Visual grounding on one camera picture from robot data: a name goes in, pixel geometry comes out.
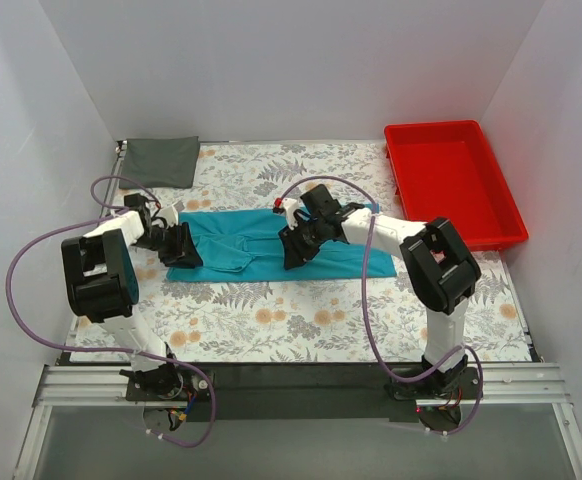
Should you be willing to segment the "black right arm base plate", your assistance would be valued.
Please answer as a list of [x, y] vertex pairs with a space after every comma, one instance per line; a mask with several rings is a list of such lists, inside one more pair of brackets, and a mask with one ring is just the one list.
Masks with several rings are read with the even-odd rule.
[[450, 405], [458, 400], [475, 400], [478, 395], [479, 376], [476, 368], [435, 371], [418, 382], [397, 382], [390, 378], [384, 385], [387, 395], [393, 400], [434, 400]]

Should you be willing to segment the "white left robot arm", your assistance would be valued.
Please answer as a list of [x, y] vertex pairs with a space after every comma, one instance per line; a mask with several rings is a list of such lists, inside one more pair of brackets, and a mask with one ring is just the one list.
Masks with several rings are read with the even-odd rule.
[[171, 361], [170, 347], [137, 308], [140, 290], [130, 257], [132, 246], [155, 252], [169, 268], [203, 265], [189, 226], [175, 206], [152, 213], [141, 194], [124, 197], [126, 211], [91, 232], [61, 244], [67, 295], [72, 311], [100, 325], [125, 350], [131, 369], [121, 374], [142, 391], [171, 400], [185, 390], [185, 379]]

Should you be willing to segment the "teal t shirt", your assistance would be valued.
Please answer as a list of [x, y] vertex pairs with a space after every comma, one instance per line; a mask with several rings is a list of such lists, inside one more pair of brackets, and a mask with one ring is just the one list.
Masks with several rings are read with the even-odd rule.
[[167, 279], [180, 283], [286, 282], [359, 279], [364, 248], [324, 244], [306, 265], [286, 270], [278, 232], [283, 217], [267, 209], [182, 213], [203, 265], [172, 267]]

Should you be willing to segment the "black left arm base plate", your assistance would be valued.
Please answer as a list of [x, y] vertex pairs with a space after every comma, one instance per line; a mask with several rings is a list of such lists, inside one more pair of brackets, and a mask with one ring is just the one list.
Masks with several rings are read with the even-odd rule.
[[215, 380], [215, 373], [203, 373], [207, 379], [199, 373], [172, 364], [164, 364], [148, 372], [119, 371], [128, 380], [125, 396], [128, 401], [184, 401], [194, 394], [201, 394], [202, 399], [207, 401], [210, 399], [209, 386]]

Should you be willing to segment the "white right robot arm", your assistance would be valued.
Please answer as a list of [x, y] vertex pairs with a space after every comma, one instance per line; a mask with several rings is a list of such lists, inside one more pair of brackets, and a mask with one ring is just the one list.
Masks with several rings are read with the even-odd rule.
[[387, 373], [390, 395], [446, 397], [460, 389], [468, 356], [464, 326], [468, 302], [481, 270], [453, 224], [400, 220], [380, 212], [377, 204], [341, 204], [320, 184], [300, 199], [278, 198], [274, 213], [286, 220], [279, 238], [287, 270], [313, 260], [327, 242], [360, 245], [403, 261], [413, 291], [425, 308], [427, 343], [418, 367], [405, 373], [378, 363]]

